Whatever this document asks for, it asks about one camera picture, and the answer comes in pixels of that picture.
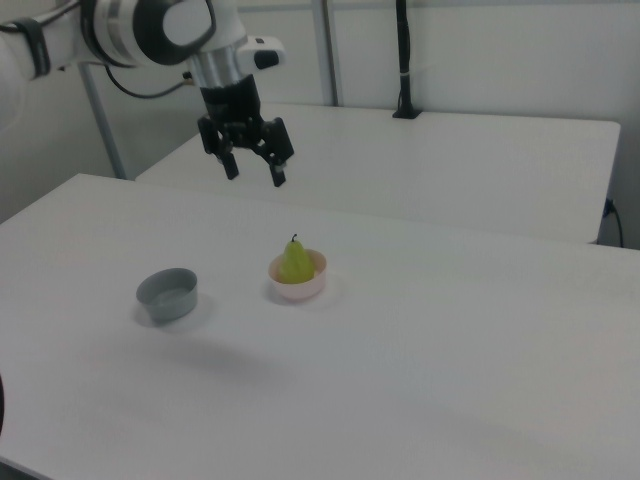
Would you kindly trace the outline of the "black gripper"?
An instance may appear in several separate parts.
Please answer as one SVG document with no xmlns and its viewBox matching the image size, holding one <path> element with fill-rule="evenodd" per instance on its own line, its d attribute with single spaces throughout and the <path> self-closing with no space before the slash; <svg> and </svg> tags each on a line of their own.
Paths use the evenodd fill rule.
<svg viewBox="0 0 640 480">
<path fill-rule="evenodd" d="M 228 180 L 239 175 L 233 147 L 253 150 L 269 166 L 273 185 L 286 182 L 284 169 L 294 155 L 284 121 L 264 121 L 253 75 L 224 87 L 201 88 L 206 115 L 198 122 L 204 151 L 224 167 Z"/>
</svg>

